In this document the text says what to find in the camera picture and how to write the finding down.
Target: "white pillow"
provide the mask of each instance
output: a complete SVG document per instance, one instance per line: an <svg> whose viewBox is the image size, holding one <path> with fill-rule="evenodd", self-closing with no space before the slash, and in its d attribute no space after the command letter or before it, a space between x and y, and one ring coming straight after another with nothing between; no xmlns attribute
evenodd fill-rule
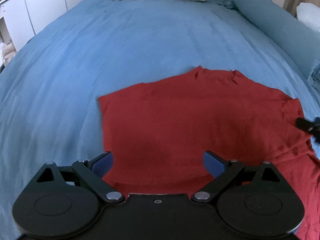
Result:
<svg viewBox="0 0 320 240"><path fill-rule="evenodd" d="M320 37L320 8L312 3L297 6L297 18Z"/></svg>

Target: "metal screw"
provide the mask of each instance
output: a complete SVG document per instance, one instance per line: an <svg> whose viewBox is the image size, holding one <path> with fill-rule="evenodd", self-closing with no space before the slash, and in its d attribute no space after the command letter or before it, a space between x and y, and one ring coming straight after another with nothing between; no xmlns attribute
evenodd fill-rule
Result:
<svg viewBox="0 0 320 240"><path fill-rule="evenodd" d="M210 194L205 191L199 191L195 193L195 198L199 200L206 200L210 197Z"/></svg>
<svg viewBox="0 0 320 240"><path fill-rule="evenodd" d="M111 191L106 195L106 197L110 200L119 200L122 197L122 194L117 191Z"/></svg>

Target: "blue bedsheet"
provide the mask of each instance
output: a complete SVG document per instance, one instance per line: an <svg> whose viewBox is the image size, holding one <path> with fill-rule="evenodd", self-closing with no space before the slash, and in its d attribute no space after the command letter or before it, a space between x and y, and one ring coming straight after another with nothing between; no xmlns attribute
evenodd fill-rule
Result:
<svg viewBox="0 0 320 240"><path fill-rule="evenodd" d="M319 116L319 97L294 62L237 11L213 0L84 0L0 75L0 239L18 236L12 204L45 162L103 152L97 97L198 65L237 69Z"/></svg>

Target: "red cloth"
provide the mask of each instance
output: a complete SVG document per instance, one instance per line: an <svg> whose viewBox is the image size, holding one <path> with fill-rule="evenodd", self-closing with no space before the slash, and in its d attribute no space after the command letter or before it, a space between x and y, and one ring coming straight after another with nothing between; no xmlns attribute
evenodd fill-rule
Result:
<svg viewBox="0 0 320 240"><path fill-rule="evenodd" d="M297 192L306 215L297 236L319 240L320 162L310 136L294 126L298 99L239 71L207 70L99 98L104 149L114 164L104 181L128 193L194 193L212 177L205 150L247 165L272 161Z"/></svg>

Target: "teal pillow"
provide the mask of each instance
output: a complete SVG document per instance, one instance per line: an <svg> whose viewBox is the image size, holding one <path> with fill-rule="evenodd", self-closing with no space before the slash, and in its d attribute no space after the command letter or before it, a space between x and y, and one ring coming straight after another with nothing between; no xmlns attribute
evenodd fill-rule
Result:
<svg viewBox="0 0 320 240"><path fill-rule="evenodd" d="M278 44L310 80L320 65L320 39L271 0L233 0L237 9Z"/></svg>

